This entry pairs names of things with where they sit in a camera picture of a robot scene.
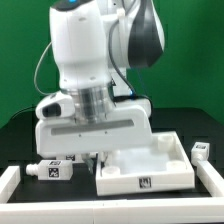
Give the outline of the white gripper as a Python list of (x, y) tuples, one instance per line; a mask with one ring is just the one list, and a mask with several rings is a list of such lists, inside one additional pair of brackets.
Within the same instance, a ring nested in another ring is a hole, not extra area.
[(105, 163), (114, 150), (147, 147), (152, 141), (148, 115), (142, 107), (116, 107), (103, 122), (80, 125), (72, 119), (39, 121), (36, 126), (37, 153), (43, 158), (83, 154), (93, 173), (94, 161), (85, 153), (99, 152)]

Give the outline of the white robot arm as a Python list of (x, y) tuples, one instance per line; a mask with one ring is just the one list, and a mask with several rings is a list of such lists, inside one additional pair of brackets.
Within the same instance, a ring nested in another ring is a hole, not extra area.
[(103, 156), (150, 145), (150, 101), (122, 68), (153, 65), (164, 33), (153, 0), (59, 0), (50, 7), (50, 34), (60, 90), (36, 108), (37, 153), (43, 158)]

